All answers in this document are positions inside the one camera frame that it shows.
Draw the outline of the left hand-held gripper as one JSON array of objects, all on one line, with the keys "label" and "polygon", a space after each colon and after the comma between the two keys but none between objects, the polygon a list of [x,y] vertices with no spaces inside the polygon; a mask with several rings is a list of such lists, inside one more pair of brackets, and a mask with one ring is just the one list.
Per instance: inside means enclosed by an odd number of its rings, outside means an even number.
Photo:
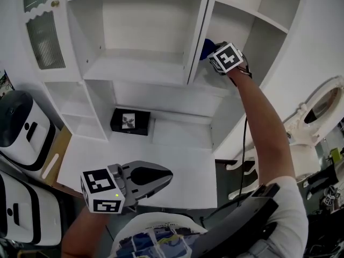
[{"label": "left hand-held gripper", "polygon": [[169,169],[146,161],[84,171],[81,189],[91,213],[126,214],[136,212],[138,202],[161,191],[171,182]]}]

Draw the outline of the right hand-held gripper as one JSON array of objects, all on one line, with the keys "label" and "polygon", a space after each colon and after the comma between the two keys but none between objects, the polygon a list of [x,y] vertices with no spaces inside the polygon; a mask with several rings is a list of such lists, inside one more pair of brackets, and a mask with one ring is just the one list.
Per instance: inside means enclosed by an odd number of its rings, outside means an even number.
[{"label": "right hand-held gripper", "polygon": [[221,76],[225,76],[235,68],[249,75],[249,65],[246,57],[231,42],[224,41],[215,44],[209,41],[208,60],[214,71]]}]

